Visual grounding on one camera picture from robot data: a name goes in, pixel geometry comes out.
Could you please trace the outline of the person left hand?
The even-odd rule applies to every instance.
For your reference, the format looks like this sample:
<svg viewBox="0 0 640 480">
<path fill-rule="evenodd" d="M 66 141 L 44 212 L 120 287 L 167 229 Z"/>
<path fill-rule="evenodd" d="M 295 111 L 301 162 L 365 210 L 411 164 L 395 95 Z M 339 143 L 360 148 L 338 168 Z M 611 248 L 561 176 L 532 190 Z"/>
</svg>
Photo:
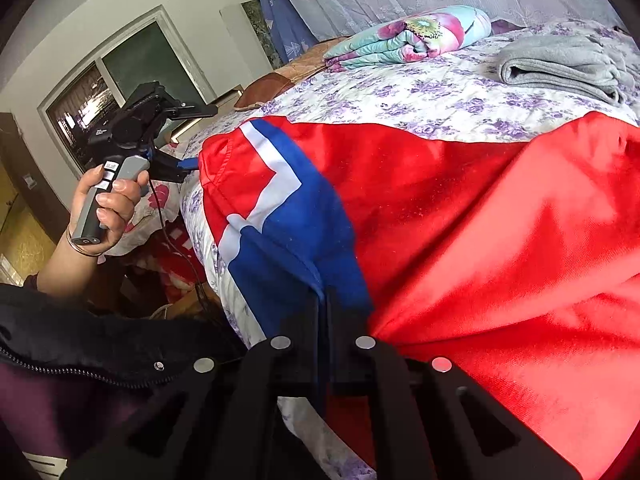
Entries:
<svg viewBox="0 0 640 480">
<path fill-rule="evenodd" d="M 140 202 L 143 188 L 150 182 L 149 171 L 142 170 L 134 180 L 116 179 L 110 192 L 98 193 L 95 198 L 90 198 L 91 189 L 102 181 L 103 174 L 104 168 L 100 165 L 86 171 L 80 178 L 66 231 L 67 245 L 79 255 L 90 258 L 98 258 L 119 242 L 128 222 L 134 216 L 134 206 Z M 103 230 L 98 244 L 82 246 L 72 240 L 72 235 L 85 204 L 96 205 L 93 215 L 98 219 L 99 225 L 103 226 Z"/>
</svg>

